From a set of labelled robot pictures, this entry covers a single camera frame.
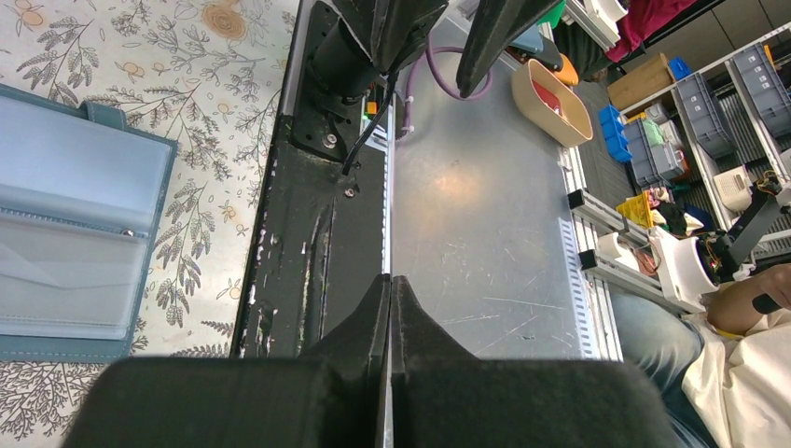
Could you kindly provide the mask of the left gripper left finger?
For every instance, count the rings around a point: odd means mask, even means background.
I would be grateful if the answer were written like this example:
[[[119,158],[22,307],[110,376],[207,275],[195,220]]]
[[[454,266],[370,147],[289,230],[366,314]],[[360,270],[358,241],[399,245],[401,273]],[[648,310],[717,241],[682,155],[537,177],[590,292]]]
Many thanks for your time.
[[[130,357],[96,380],[67,447],[379,447],[392,279],[297,357]]]

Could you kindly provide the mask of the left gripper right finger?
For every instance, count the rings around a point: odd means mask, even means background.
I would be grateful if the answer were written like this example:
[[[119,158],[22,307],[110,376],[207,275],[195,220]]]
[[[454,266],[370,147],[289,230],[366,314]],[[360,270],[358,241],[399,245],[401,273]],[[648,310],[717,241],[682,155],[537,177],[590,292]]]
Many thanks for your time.
[[[391,292],[398,447],[672,447],[659,391],[613,361],[480,359],[420,305]]]

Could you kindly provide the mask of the blue card holder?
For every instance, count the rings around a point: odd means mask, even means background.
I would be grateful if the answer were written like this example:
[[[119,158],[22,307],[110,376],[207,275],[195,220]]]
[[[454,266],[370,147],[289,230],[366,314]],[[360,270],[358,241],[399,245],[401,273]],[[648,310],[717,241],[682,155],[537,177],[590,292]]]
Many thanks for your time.
[[[132,350],[177,144],[114,107],[1,89],[1,358]]]

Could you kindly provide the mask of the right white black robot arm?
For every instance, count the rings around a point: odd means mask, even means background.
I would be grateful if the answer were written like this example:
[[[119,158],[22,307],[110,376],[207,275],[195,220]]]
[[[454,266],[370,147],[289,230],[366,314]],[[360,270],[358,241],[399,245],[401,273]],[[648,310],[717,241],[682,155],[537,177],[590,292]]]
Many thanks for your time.
[[[391,76],[428,45],[448,1],[332,1],[339,21],[311,57],[317,79],[341,97],[359,96],[378,75]],[[462,52],[456,85],[469,97],[518,35],[557,1],[480,1]]]

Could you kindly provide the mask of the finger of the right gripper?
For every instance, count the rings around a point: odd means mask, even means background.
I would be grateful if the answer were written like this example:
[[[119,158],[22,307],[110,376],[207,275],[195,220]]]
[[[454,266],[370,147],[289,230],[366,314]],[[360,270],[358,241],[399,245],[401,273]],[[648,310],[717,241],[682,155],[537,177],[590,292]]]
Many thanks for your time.
[[[424,46],[427,33],[447,9],[447,1],[335,0],[351,37],[378,71],[389,73]]]
[[[479,1],[456,74],[459,95],[468,98],[485,78],[500,53],[560,2],[560,0]]]

